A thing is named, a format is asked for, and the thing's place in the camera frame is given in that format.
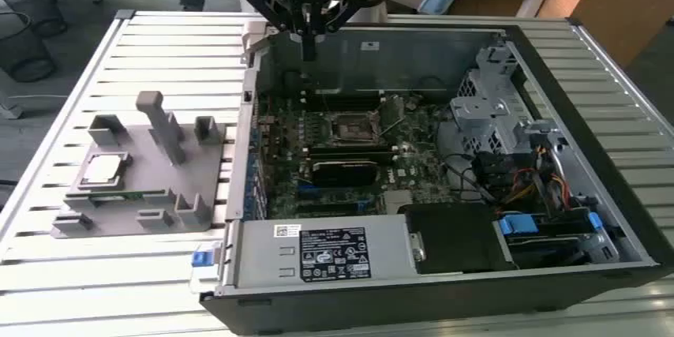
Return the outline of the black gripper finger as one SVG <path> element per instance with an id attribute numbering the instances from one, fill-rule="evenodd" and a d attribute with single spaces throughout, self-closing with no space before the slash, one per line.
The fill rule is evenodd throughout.
<path id="1" fill-rule="evenodd" d="M 280 32 L 291 32 L 299 38 L 302 60 L 309 61 L 309 24 L 302 0 L 247 0 Z"/>
<path id="2" fill-rule="evenodd" d="M 342 0 L 323 9 L 327 2 L 313 2 L 309 6 L 309 61 L 318 57 L 318 37 L 337 32 L 358 10 L 373 6 L 373 0 Z"/>

